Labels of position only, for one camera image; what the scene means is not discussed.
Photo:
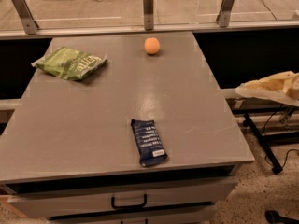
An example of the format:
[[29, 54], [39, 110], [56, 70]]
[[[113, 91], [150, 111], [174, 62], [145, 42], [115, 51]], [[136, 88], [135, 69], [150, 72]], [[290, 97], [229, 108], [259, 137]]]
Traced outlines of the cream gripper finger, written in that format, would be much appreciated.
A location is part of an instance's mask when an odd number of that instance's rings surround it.
[[292, 86], [292, 82], [294, 81], [295, 77], [296, 74], [293, 71], [275, 73], [268, 77], [242, 83], [239, 86], [239, 89], [287, 92]]
[[299, 73], [296, 73], [288, 85], [287, 95], [292, 99], [299, 99]]

